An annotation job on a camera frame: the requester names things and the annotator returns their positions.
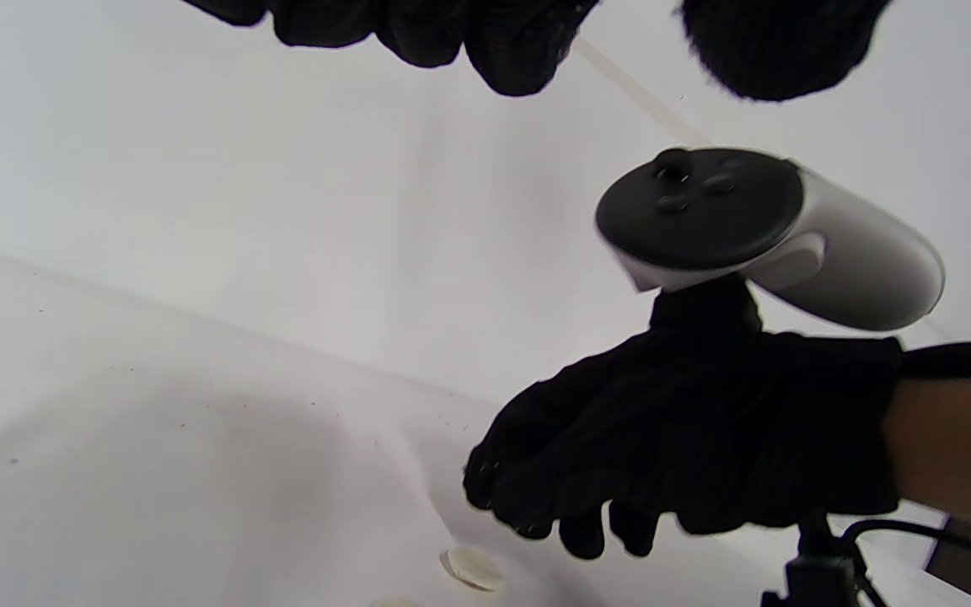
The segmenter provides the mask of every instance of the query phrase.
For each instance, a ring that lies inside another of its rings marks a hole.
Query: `black glove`
[[[253,26],[271,11],[289,46],[354,45],[370,34],[408,64],[450,64],[466,45],[471,64],[502,95],[550,83],[598,0],[186,0],[229,24]]]
[[[880,424],[899,377],[971,375],[967,361],[971,345],[905,355],[894,339],[764,333],[743,279],[725,277],[663,293],[646,333],[518,395],[471,452],[464,488],[524,537],[559,519],[581,558],[604,549],[609,500],[633,556],[667,512],[691,534],[890,512]]]
[[[285,45],[354,45],[370,34],[402,61],[447,65],[466,46],[502,95],[550,83],[598,0],[186,0],[253,26],[271,11]],[[702,64],[733,93],[790,99],[827,89],[867,52],[889,0],[684,0],[679,12]]]

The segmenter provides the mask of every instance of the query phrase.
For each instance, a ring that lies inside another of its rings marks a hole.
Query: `round white object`
[[[448,575],[475,590],[496,592],[504,588],[501,568],[481,550],[461,545],[444,553],[440,562]]]
[[[370,607],[419,607],[419,604],[408,599],[393,597],[392,599],[380,599],[378,602],[370,604]]]

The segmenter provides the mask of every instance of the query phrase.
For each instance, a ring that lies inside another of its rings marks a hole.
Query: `white vr controller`
[[[928,314],[945,272],[907,224],[790,160],[669,149],[609,187],[598,231],[640,291],[739,272],[826,320],[898,330]]]

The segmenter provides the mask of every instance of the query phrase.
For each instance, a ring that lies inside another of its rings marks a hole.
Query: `forearm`
[[[882,429],[902,497],[971,519],[971,379],[902,380]]]

